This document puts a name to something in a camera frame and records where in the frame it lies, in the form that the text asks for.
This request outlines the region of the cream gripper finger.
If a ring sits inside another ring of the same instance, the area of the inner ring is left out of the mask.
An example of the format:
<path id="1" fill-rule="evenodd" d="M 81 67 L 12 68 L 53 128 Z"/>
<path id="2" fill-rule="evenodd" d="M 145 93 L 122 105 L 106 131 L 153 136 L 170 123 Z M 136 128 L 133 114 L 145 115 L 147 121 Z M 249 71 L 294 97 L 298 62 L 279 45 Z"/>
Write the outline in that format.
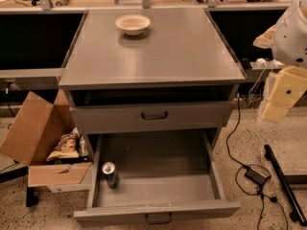
<path id="1" fill-rule="evenodd" d="M 307 69 L 290 66 L 269 76 L 268 92 L 260 118 L 277 123 L 281 121 L 307 91 Z"/>
<path id="2" fill-rule="evenodd" d="M 264 33 L 260 34 L 254 39 L 253 45 L 262 49 L 270 49 L 272 47 L 272 36 L 274 31 L 275 26 L 272 25 Z"/>

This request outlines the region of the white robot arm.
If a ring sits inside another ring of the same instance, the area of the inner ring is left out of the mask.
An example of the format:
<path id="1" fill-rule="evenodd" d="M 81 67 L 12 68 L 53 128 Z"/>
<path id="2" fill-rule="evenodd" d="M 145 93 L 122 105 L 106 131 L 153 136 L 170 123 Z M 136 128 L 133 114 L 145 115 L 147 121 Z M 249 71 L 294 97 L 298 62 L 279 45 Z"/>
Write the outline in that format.
<path id="1" fill-rule="evenodd" d="M 260 119 L 277 123 L 307 91 L 307 0 L 294 0 L 253 45 L 271 49 L 272 57 L 285 65 L 269 74 L 261 102 Z"/>

